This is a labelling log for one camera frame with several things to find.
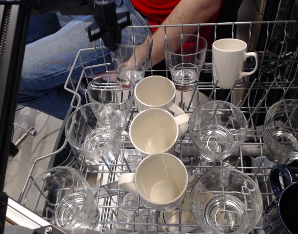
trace blue mug handle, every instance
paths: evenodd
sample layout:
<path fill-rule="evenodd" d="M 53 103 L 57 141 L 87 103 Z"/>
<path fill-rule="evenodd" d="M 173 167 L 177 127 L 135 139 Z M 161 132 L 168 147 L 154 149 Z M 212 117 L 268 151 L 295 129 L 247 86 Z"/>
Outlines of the blue mug handle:
<path fill-rule="evenodd" d="M 288 165 L 281 164 L 274 166 L 270 171 L 270 183 L 275 196 L 279 196 L 283 191 L 279 180 L 280 172 L 282 173 L 287 186 L 298 181 L 295 173 Z"/>

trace floor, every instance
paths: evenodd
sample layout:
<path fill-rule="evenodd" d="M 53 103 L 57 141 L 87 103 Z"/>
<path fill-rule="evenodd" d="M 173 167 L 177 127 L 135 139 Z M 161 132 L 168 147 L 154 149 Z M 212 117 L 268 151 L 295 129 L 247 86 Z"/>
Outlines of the floor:
<path fill-rule="evenodd" d="M 28 107 L 18 106 L 15 123 L 25 129 L 33 127 L 37 131 L 36 136 L 28 136 L 18 147 L 19 153 L 14 158 L 8 159 L 4 191 L 14 200 L 18 200 L 33 161 L 53 151 L 62 120 Z M 14 126 L 12 142 L 15 143 L 24 133 L 20 127 Z M 46 170 L 48 162 L 48 159 L 42 160 L 35 170 Z"/>

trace person's arm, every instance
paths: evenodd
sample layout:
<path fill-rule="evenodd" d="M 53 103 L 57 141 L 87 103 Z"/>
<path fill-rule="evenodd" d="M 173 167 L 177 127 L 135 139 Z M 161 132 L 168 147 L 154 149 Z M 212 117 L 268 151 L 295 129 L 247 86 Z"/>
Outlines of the person's arm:
<path fill-rule="evenodd" d="M 162 25 L 206 23 L 219 9 L 221 0 L 181 0 Z M 195 27 L 186 27 L 185 34 L 195 33 Z M 181 27 L 168 27 L 167 38 L 181 33 Z M 152 64 L 153 66 L 165 59 L 163 45 L 165 41 L 164 28 L 158 28 L 152 35 Z"/>

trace glass base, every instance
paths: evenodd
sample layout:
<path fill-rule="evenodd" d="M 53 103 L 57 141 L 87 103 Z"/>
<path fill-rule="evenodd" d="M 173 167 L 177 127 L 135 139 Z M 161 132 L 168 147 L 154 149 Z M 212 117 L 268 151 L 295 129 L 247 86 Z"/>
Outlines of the glass base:
<path fill-rule="evenodd" d="M 174 80 L 173 80 L 173 83 L 178 91 L 183 91 L 183 92 L 192 91 L 192 90 L 196 89 L 198 86 L 198 81 L 191 83 L 191 84 L 179 84 L 179 83 L 174 82 Z"/>

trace dishwasher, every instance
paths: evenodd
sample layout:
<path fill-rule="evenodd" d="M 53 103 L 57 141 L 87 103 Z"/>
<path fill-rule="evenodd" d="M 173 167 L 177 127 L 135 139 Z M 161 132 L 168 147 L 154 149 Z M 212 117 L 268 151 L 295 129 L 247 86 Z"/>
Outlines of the dishwasher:
<path fill-rule="evenodd" d="M 185 133 L 178 139 L 178 144 L 174 155 L 177 156 L 186 166 L 190 176 L 196 178 L 203 175 L 212 168 L 231 167 L 246 173 L 258 184 L 262 199 L 263 210 L 275 198 L 270 184 L 269 172 L 274 164 L 268 163 L 262 153 L 263 146 L 263 122 L 266 112 L 277 101 L 281 99 L 298 99 L 298 8 L 293 7 L 293 13 L 289 20 L 275 21 L 244 21 L 244 22 L 217 22 L 207 24 L 184 24 L 184 25 L 164 25 L 165 33 L 168 27 L 181 27 L 182 32 L 186 27 L 196 26 L 213 27 L 213 40 L 218 39 L 218 31 L 225 29 L 232 38 L 242 38 L 248 44 L 249 51 L 258 54 L 258 70 L 250 77 L 238 80 L 230 90 L 223 90 L 217 87 L 212 80 L 212 60 L 211 48 L 207 49 L 206 61 L 200 75 L 196 88 L 190 92 L 177 91 L 176 104 L 185 112 L 192 113 L 201 103 L 209 100 L 224 100 L 238 106 L 247 118 L 248 134 L 245 142 L 236 153 L 226 160 L 209 163 L 202 159 L 192 145 L 190 136 Z M 102 48 L 83 48 L 74 61 L 82 65 L 80 77 L 73 77 L 72 69 L 66 81 L 67 89 L 74 94 L 70 105 L 70 115 L 76 108 L 76 99 L 79 97 L 79 90 L 85 90 L 89 83 L 88 74 L 91 67 L 85 67 L 81 61 L 84 53 Z M 245 70 L 249 71 L 254 67 L 254 61 L 245 62 Z M 161 75 L 170 78 L 170 73 L 165 63 L 150 68 L 146 71 L 146 76 Z M 184 204 L 177 207 L 178 220 L 172 224 L 165 224 L 165 214 L 153 210 L 150 207 L 136 202 L 132 207 L 131 217 L 128 222 L 118 221 L 120 203 L 125 191 L 117 186 L 118 178 L 122 173 L 134 172 L 137 165 L 143 160 L 141 155 L 133 148 L 128 135 L 128 129 L 133 116 L 138 112 L 133 106 L 129 116 L 126 131 L 122 132 L 120 143 L 120 156 L 110 165 L 91 165 L 81 155 L 77 155 L 67 143 L 64 135 L 64 124 L 61 127 L 53 153 L 45 155 L 34 161 L 30 169 L 28 178 L 22 189 L 18 202 L 22 205 L 28 203 L 25 195 L 32 181 L 39 173 L 38 165 L 48 163 L 48 168 L 59 165 L 71 166 L 82 173 L 92 188 L 95 204 L 99 209 L 99 224 L 91 233 L 134 233 L 134 232 L 184 232 L 202 233 L 203 230 L 196 223 L 184 223 L 181 216 L 189 210 Z M 289 166 L 298 177 L 298 160 L 293 161 Z M 145 219 L 139 219 L 139 208 L 146 209 Z M 262 219 L 252 230 L 252 234 L 264 233 Z"/>

